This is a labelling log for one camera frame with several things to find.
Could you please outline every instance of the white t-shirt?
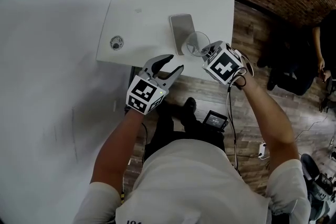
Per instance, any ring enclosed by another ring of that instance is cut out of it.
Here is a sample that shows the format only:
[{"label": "white t-shirt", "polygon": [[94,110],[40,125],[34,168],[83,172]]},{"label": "white t-shirt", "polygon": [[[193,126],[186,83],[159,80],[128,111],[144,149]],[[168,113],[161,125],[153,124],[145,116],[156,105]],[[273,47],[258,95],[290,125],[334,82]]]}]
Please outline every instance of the white t-shirt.
[{"label": "white t-shirt", "polygon": [[177,140],[146,160],[123,205],[113,187],[90,184],[73,223],[105,224],[115,214],[117,224],[259,224],[283,212],[291,213],[291,224],[308,223],[310,204],[299,160],[272,172],[265,198],[249,188],[218,147]]}]

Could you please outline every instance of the white table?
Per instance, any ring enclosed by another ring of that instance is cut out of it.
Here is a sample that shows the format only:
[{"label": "white table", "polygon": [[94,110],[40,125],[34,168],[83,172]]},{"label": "white table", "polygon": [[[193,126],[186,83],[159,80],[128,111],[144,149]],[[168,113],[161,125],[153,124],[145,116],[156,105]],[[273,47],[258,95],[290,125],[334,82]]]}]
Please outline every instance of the white table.
[{"label": "white table", "polygon": [[[198,57],[178,56],[169,17],[191,14],[196,31],[211,42],[232,41],[234,0],[111,0],[99,41],[97,60],[142,67],[152,57],[174,54],[162,71],[184,65],[182,75],[213,80]],[[124,45],[113,50],[110,40],[121,36]]]}]

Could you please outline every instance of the person's hand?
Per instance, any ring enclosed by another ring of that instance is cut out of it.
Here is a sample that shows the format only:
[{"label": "person's hand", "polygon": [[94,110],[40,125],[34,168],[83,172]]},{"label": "person's hand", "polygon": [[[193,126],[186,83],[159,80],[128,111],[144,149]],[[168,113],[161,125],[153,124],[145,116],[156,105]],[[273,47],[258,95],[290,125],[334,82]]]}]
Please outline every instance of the person's hand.
[{"label": "person's hand", "polygon": [[321,79],[323,80],[323,82],[326,82],[327,79],[329,79],[330,77],[331,77],[330,70],[326,70],[326,71],[321,72]]},{"label": "person's hand", "polygon": [[324,62],[324,58],[321,56],[318,58],[318,68],[319,68],[319,72],[321,72],[324,69],[324,66],[326,65],[326,63]]}]

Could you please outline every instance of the power strip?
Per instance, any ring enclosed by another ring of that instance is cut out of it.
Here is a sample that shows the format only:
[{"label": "power strip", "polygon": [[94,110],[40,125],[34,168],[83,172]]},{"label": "power strip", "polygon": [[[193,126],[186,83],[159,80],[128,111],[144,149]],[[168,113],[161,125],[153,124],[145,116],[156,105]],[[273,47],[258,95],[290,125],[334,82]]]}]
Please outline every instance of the power strip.
[{"label": "power strip", "polygon": [[266,143],[264,142],[264,143],[261,143],[260,145],[259,145],[259,155],[258,155],[258,158],[260,159],[260,158],[262,158],[263,156],[264,156],[264,154],[265,154],[265,148],[266,148]]}]

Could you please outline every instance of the floor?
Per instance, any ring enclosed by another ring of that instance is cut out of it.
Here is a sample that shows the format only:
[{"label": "floor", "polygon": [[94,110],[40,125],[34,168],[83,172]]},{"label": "floor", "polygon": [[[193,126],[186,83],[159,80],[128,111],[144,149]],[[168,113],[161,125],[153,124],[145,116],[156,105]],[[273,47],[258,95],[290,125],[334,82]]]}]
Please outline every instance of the floor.
[{"label": "floor", "polygon": [[[257,60],[265,48],[275,42],[275,37],[287,32],[287,26],[266,15],[249,8],[241,3],[235,3],[234,31],[232,47],[244,52],[253,64],[255,79],[266,88],[269,77],[269,68],[258,68]],[[185,76],[175,82],[170,88],[167,100],[183,104],[188,97],[195,98],[197,102],[196,117],[203,121],[209,110],[226,114],[227,87],[218,83]],[[328,158],[329,143],[335,133],[335,115],[319,112],[319,104],[325,96],[325,85],[316,78],[308,92],[299,97],[283,89],[275,88],[268,92],[282,107],[292,123],[300,154],[309,153],[318,163],[320,169],[329,176],[336,172],[336,163]],[[237,132],[237,148],[239,157],[239,170],[244,181],[257,193],[263,194],[268,178],[268,161],[255,157],[258,155],[259,144],[262,142],[254,114],[245,98],[238,89],[233,89],[233,117]],[[148,142],[155,131],[157,114],[150,113],[145,117],[144,124],[148,129]],[[175,130],[183,131],[183,126],[176,120]],[[229,127],[225,129],[224,144],[226,153],[231,162],[234,157],[233,135]],[[132,190],[133,184],[141,172],[146,132],[142,129],[138,135],[130,165],[124,175],[125,193]]]}]

